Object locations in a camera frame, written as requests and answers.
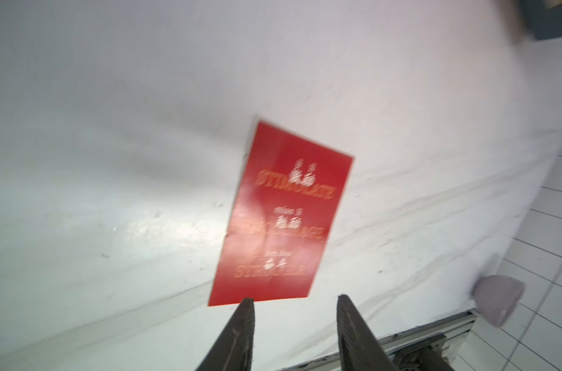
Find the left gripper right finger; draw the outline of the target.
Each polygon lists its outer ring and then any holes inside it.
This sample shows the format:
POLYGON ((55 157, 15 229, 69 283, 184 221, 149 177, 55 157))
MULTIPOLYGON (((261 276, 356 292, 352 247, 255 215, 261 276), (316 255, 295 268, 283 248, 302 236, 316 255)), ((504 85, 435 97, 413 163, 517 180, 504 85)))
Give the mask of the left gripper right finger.
POLYGON ((343 371, 397 371, 348 295, 337 304, 338 348, 343 371))

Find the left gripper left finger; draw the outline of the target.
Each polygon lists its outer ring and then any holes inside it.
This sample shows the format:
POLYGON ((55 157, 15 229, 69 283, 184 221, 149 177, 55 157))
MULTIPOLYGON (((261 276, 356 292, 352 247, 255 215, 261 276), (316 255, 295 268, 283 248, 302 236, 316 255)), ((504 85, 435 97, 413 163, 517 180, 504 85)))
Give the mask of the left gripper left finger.
POLYGON ((255 308, 244 298, 197 371, 250 371, 253 363, 255 308))

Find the red postcard white text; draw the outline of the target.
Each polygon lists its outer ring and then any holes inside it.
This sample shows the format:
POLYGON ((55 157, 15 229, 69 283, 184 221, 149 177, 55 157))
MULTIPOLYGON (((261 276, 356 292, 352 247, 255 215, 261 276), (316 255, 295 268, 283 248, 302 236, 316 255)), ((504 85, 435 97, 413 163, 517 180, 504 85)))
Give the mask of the red postcard white text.
POLYGON ((306 298, 354 158, 260 121, 209 306, 306 298))

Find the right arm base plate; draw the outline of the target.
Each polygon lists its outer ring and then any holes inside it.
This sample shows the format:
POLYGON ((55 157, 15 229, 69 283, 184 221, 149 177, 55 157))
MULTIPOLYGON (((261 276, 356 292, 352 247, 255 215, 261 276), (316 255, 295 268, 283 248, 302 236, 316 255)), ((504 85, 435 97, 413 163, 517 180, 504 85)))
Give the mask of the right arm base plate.
POLYGON ((401 349, 395 354, 393 363, 397 370, 454 371, 442 353, 431 346, 401 349))

